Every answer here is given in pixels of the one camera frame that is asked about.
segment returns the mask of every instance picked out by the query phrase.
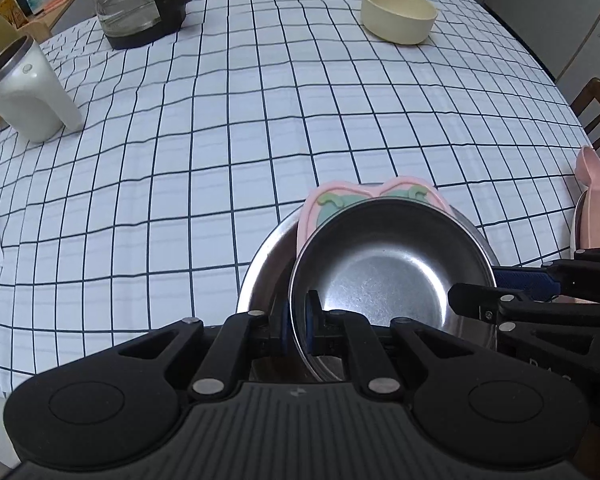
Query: metal bowl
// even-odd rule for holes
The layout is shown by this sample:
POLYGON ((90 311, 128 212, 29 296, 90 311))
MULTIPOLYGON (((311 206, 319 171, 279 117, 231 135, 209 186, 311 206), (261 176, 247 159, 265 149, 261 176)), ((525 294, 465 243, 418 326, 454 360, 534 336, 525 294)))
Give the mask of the metal bowl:
POLYGON ((455 218, 403 198, 353 204, 321 225, 298 256, 289 286, 294 341, 316 379, 343 380, 338 360, 306 352, 304 298, 314 289, 324 310, 359 312, 383 326, 411 317, 488 346, 488 325, 449 308, 454 283, 495 286, 487 254, 455 218))
MULTIPOLYGON (((462 213, 454 209, 456 219, 475 237, 491 265, 497 266, 498 259, 480 231, 462 213)), ((242 280, 236 312, 288 308, 288 289, 291 271, 296 262, 296 237, 300 208, 290 213, 264 240, 256 252, 242 280)), ((288 348, 284 362, 262 359, 254 362, 252 377, 269 381, 315 381, 296 345, 288 348)))
POLYGON ((576 202, 576 209, 573 211, 573 219, 571 219, 570 255, 572 260, 573 253, 580 248, 580 221, 582 220, 582 209, 584 208, 586 196, 587 191, 585 190, 576 202))

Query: pink object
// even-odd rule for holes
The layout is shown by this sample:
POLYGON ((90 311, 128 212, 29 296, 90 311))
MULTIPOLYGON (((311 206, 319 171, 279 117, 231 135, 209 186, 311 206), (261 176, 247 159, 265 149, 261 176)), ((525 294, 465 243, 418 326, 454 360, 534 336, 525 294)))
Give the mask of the pink object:
POLYGON ((380 186, 360 186, 334 180, 315 188, 302 204, 298 220, 296 254, 300 254, 305 242, 318 226, 338 209, 366 198, 384 195, 405 198, 413 195, 415 200, 427 202, 451 216, 454 215, 451 206, 431 184, 414 176, 398 176, 380 186))
POLYGON ((587 186, 580 218, 581 249, 600 247, 600 158, 590 146, 583 146, 576 159, 576 178, 587 186))

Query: stainless steel pan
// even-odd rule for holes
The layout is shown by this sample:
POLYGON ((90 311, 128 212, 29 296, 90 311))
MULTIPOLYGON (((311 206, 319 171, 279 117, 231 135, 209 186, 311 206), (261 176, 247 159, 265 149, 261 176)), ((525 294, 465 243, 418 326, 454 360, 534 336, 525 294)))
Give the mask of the stainless steel pan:
POLYGON ((321 225, 298 256, 289 288, 294 341, 316 379, 343 380, 338 360, 306 351, 304 305, 313 289, 324 310, 359 312, 383 326, 411 317, 488 346, 492 327, 448 306, 446 294, 459 282, 495 286, 487 254, 460 222, 403 198, 353 204, 321 225))

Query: ceramic bowl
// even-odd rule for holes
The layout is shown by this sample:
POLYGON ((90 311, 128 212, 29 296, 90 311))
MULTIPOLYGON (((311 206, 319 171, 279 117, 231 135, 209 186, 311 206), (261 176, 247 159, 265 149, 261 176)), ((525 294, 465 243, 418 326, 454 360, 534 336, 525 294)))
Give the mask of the ceramic bowl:
POLYGON ((383 40, 398 44, 423 42, 438 10, 427 0, 362 0, 363 25, 383 40))

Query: checkered tablecloth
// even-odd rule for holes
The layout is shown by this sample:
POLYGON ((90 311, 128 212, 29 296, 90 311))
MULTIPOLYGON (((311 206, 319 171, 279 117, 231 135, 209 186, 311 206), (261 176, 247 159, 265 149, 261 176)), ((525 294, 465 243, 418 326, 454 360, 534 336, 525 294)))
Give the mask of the checkered tablecloth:
POLYGON ((43 45, 86 117, 0 132, 0 389, 185 316, 222 323, 267 234, 329 180, 435 184, 502 264, 568 248, 587 138, 473 0, 430 0, 396 46, 360 0, 195 0, 182 30, 113 51, 97 20, 43 45))

